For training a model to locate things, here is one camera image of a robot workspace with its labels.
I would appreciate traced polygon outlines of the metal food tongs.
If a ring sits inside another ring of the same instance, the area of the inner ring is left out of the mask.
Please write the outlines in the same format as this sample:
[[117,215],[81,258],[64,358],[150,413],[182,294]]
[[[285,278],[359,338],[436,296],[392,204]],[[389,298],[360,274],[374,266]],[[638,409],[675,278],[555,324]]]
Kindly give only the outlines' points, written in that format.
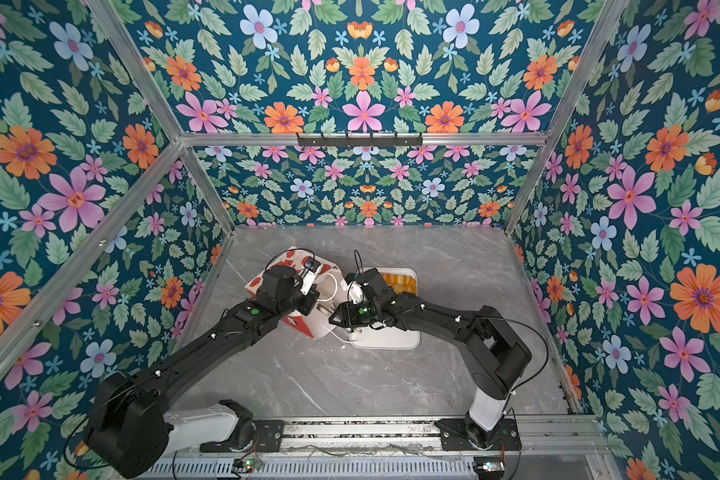
[[318,301],[315,306],[315,310],[321,315],[330,317],[335,312],[335,307],[332,303]]

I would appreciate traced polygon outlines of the red and white paper bag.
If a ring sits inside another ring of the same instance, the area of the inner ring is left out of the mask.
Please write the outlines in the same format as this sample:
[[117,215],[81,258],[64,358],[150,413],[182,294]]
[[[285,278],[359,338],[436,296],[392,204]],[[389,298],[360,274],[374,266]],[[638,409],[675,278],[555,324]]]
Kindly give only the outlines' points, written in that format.
[[245,290],[251,297],[259,293],[269,298],[293,293],[300,304],[282,322],[317,340],[335,328],[329,318],[348,300],[349,287],[337,264],[309,249],[291,246],[271,259],[245,285]]

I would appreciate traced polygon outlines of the long yellow fake bread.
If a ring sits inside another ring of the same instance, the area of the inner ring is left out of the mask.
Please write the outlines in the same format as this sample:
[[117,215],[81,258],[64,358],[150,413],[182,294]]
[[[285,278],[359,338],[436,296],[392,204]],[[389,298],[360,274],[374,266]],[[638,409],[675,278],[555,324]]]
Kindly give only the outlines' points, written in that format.
[[417,279],[408,274],[403,273],[381,273],[385,282],[394,290],[395,293],[418,293]]

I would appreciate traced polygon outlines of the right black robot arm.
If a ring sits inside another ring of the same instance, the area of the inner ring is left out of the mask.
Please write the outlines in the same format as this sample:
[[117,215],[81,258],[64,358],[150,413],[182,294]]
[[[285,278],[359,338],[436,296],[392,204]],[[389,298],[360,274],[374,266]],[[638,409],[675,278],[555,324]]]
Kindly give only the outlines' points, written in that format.
[[347,330],[415,331],[455,346],[476,385],[465,419],[467,430],[475,437],[496,429],[532,360],[528,346],[495,308],[458,310],[410,292],[397,293],[375,268],[351,282],[348,299],[335,308],[329,323]]

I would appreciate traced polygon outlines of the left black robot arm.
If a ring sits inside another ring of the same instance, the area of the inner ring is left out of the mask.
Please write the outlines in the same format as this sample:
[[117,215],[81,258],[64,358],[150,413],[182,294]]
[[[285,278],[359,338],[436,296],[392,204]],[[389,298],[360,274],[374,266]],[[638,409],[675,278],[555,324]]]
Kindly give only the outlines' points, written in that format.
[[113,374],[97,391],[84,443],[126,478],[149,470],[164,454],[220,443],[244,450],[254,440],[251,412],[232,400],[194,410],[172,406],[231,356],[252,347],[293,312],[308,314],[319,293],[321,268],[310,258],[302,272],[275,265],[257,293],[224,311],[217,324],[166,359],[132,375]]

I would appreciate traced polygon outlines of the white rectangular tray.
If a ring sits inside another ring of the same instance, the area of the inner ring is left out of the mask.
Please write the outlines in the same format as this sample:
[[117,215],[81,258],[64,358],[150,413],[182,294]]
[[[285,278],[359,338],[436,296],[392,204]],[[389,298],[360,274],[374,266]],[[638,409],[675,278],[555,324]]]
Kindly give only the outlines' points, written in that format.
[[[377,270],[380,274],[382,272],[403,273],[412,275],[417,279],[415,271],[410,268],[378,267]],[[364,327],[348,330],[347,340],[357,349],[409,351],[419,345],[420,334],[414,331],[404,331],[397,327],[379,330]]]

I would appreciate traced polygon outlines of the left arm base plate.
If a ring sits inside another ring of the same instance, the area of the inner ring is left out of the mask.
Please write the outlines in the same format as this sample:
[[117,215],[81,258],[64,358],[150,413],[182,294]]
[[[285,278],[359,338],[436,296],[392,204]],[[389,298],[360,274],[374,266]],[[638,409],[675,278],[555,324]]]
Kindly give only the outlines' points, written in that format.
[[284,438],[282,420],[246,420],[236,427],[227,440],[200,445],[203,453],[276,453]]

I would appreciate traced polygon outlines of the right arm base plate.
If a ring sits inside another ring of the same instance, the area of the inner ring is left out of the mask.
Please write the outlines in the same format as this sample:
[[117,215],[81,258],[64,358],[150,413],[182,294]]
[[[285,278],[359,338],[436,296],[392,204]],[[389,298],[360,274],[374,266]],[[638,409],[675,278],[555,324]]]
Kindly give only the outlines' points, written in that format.
[[434,422],[445,451],[520,451],[522,442],[517,422],[503,417],[492,430],[480,427],[469,415],[442,418]]

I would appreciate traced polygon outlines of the black hook rail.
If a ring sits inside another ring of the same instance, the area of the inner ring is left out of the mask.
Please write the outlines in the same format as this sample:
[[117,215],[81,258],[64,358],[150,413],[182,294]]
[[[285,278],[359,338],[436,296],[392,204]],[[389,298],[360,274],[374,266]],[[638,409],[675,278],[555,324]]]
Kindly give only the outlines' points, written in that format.
[[424,144],[422,134],[297,134],[297,145],[300,147],[418,147]]

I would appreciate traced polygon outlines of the aluminium front rail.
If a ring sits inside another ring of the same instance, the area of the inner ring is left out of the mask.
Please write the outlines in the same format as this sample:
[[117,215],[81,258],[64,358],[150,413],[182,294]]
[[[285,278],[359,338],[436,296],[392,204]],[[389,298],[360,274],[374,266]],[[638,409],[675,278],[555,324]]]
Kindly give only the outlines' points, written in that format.
[[[442,418],[456,416],[393,416],[393,417],[290,417],[260,420],[285,422],[284,438],[276,453],[214,453],[232,454],[242,458],[265,454],[323,453],[340,454],[403,454],[413,455],[481,455],[540,454],[591,455],[609,452],[608,442],[593,417],[587,415],[514,415],[522,442],[520,451],[445,451],[440,434],[434,426]],[[215,427],[202,431],[186,422],[174,427],[153,426],[139,433],[125,430],[114,445],[125,460],[138,464],[155,461],[176,452],[203,453],[203,443],[227,440],[233,433]]]

